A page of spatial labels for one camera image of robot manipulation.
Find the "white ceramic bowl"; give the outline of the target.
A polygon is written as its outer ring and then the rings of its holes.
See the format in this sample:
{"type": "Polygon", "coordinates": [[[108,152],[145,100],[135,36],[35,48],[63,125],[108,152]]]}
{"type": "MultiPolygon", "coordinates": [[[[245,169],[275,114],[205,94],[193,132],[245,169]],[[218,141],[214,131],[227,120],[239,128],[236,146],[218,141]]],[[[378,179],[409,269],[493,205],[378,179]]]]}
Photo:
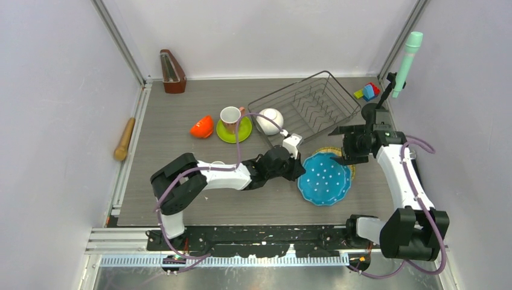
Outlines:
{"type": "Polygon", "coordinates": [[[274,108],[266,108],[260,111],[256,117],[259,132],[272,136],[278,134],[284,125],[282,113],[274,108]]]}

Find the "blue polka dot plate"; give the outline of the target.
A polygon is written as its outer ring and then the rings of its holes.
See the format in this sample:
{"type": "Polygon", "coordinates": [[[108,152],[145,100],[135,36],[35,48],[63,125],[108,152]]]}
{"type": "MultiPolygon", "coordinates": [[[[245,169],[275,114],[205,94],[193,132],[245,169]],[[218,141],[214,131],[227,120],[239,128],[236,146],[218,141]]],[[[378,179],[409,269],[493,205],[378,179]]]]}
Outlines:
{"type": "Polygon", "coordinates": [[[303,162],[305,174],[297,186],[304,200],[315,206],[332,206],[348,194],[355,176],[354,166],[342,166],[333,152],[317,152],[303,162]]]}

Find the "wire dish rack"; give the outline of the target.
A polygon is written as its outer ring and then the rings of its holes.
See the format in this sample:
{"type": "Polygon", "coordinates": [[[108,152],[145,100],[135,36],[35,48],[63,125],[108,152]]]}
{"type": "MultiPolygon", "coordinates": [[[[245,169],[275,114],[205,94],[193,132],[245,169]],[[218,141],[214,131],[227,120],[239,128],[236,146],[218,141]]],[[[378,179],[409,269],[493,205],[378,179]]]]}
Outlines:
{"type": "Polygon", "coordinates": [[[339,126],[361,120],[360,103],[331,72],[321,71],[248,104],[249,112],[276,109],[284,117],[284,128],[304,138],[310,150],[340,147],[340,136],[329,136],[339,126]]]}

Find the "pink mug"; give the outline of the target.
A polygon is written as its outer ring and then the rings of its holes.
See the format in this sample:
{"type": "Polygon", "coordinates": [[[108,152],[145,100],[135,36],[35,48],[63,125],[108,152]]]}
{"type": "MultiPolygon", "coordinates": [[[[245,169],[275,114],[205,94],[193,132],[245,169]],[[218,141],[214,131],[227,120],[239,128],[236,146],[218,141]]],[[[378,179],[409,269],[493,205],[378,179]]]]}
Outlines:
{"type": "Polygon", "coordinates": [[[220,120],[223,127],[229,134],[235,134],[237,130],[236,122],[245,114],[246,109],[244,107],[228,106],[221,110],[220,120]]]}

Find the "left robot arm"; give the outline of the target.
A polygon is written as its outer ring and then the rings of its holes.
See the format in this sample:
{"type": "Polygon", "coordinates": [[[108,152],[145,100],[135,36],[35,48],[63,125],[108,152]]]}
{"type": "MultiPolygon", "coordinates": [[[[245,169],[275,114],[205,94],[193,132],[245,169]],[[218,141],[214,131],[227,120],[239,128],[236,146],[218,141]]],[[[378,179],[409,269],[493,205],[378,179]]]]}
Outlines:
{"type": "Polygon", "coordinates": [[[183,212],[204,190],[255,190],[274,178],[296,181],[305,174],[299,152],[302,137],[283,134],[280,145],[238,165],[205,163],[187,152],[154,173],[150,183],[157,199],[163,244],[171,250],[184,245],[183,212]]]}

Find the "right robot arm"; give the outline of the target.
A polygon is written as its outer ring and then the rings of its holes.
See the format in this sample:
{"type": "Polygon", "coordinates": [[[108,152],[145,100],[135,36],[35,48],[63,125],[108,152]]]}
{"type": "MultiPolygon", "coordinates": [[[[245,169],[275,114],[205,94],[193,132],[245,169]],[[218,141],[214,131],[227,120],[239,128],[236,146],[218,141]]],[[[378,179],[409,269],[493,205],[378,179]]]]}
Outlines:
{"type": "Polygon", "coordinates": [[[368,162],[373,156],[382,168],[395,211],[387,221],[352,214],[347,219],[345,241],[360,248],[367,241],[377,244],[390,259],[433,261],[444,250],[450,219],[436,210],[422,188],[411,160],[409,146],[418,144],[434,153],[417,138],[395,131],[390,113],[376,103],[363,107],[365,124],[337,127],[332,135],[343,135],[342,155],[334,160],[343,166],[368,162]]]}

